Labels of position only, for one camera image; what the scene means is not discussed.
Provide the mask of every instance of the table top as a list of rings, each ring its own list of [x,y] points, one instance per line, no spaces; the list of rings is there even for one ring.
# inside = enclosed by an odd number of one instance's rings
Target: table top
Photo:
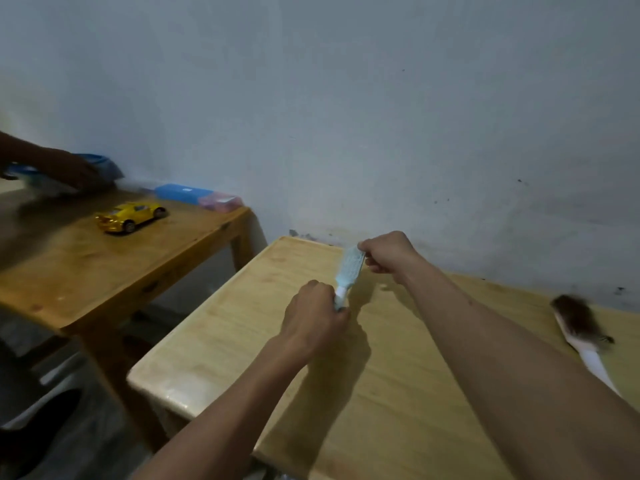
[[[244,371],[311,279],[333,282],[341,249],[272,243],[134,366],[129,382],[192,419]],[[450,275],[470,295],[578,360],[549,297]],[[298,478],[508,479],[404,288],[364,269],[349,293],[355,320],[293,380],[255,454]],[[594,307],[616,339],[603,361],[640,406],[640,317]]]
[[[1,193],[0,305],[69,333],[94,312],[113,311],[123,292],[250,213],[245,207],[220,214],[165,201],[169,216],[132,234],[110,235],[96,227],[94,212],[140,199],[148,200],[117,189],[53,200],[35,200],[27,189]]]

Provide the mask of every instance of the white wall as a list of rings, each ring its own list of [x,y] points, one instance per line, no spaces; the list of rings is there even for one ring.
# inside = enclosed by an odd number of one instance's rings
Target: white wall
[[[0,125],[239,193],[269,241],[400,228],[448,269],[640,310],[639,16],[637,0],[3,0]]]

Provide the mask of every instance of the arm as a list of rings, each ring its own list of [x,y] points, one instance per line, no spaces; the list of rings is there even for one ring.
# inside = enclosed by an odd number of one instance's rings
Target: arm
[[[404,233],[361,242],[392,273],[485,431],[523,479],[640,477],[640,415],[583,366],[455,286]]]
[[[64,150],[44,148],[0,132],[0,176],[12,163],[36,167],[54,180],[76,189],[104,184],[96,169],[84,158]]]
[[[269,416],[296,374],[346,327],[333,288],[311,281],[293,297],[282,330],[236,382],[178,433],[133,480],[240,479]]]

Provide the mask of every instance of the light blue brush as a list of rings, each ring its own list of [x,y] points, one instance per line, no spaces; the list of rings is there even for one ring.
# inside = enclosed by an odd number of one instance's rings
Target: light blue brush
[[[356,246],[344,250],[342,262],[340,263],[340,272],[338,272],[338,276],[335,277],[335,281],[338,283],[338,288],[335,289],[334,300],[336,310],[340,310],[343,307],[347,291],[358,279],[363,261],[364,252]]]

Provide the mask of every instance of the table leg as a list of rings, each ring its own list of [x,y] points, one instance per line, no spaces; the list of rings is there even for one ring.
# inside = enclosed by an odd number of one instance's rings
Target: table leg
[[[121,334],[108,324],[93,324],[80,332],[87,355],[98,368],[100,379],[122,405],[142,439],[152,452],[167,442],[167,437],[151,405],[127,384],[132,362],[125,353]]]
[[[236,271],[240,271],[244,265],[253,259],[253,249],[251,247],[247,222],[242,224],[240,233],[231,240],[231,254],[234,259]]]

